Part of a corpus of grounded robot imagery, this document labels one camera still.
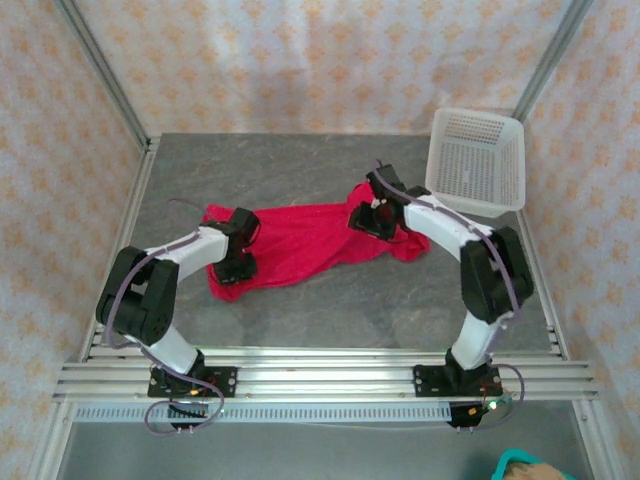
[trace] floral wallpaper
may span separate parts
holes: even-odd
[[[528,122],[526,206],[571,353],[597,362],[617,447],[634,475],[640,472],[639,58],[640,6],[596,0]]]
[[[50,0],[0,7],[0,477],[25,478],[140,158]]]
[[[150,135],[428,133],[511,113],[569,0],[79,0]]]

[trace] gray floor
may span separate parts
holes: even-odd
[[[488,480],[509,448],[593,478],[568,402],[527,402],[504,426],[473,435],[364,427],[216,424],[157,438],[140,424],[74,424],[58,480]]]
[[[197,225],[199,212],[171,207],[168,198],[199,204],[260,209],[343,202],[372,170],[392,163],[400,178],[424,183],[428,138],[407,136],[171,134],[163,135],[132,244],[159,245]],[[515,215],[494,226],[517,228]],[[248,293],[237,302],[215,299],[204,271],[179,287],[175,324],[187,340],[206,346],[384,347],[441,351],[462,326],[459,266],[434,245],[404,264],[389,255],[359,265],[338,265],[301,284]],[[502,351],[548,351],[539,298],[503,334]]]

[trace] teal object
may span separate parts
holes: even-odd
[[[491,475],[491,480],[502,480],[504,474],[507,470],[507,465],[510,463],[527,463],[529,465],[536,465],[538,463],[546,463],[540,460],[539,458],[534,457],[533,455],[523,451],[518,450],[517,448],[511,448],[504,452],[500,457],[500,461],[498,462],[498,467],[496,471]],[[575,478],[567,475],[564,472],[561,472],[564,475],[564,478],[567,480],[576,480]]]

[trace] red cloth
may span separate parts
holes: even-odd
[[[207,267],[211,293],[228,302],[256,288],[284,287],[328,270],[337,263],[359,263],[389,252],[410,262],[429,251],[429,240],[415,232],[398,228],[392,242],[378,240],[348,227],[351,211],[361,202],[371,202],[368,183],[358,185],[346,203],[268,208],[254,212],[260,231],[253,253],[258,273],[235,285],[221,286],[213,267]],[[209,205],[204,220],[227,221],[232,209]]]

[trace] mesh basket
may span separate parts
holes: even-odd
[[[439,109],[425,186],[459,212],[495,218],[520,210],[525,202],[522,124],[491,113]]]

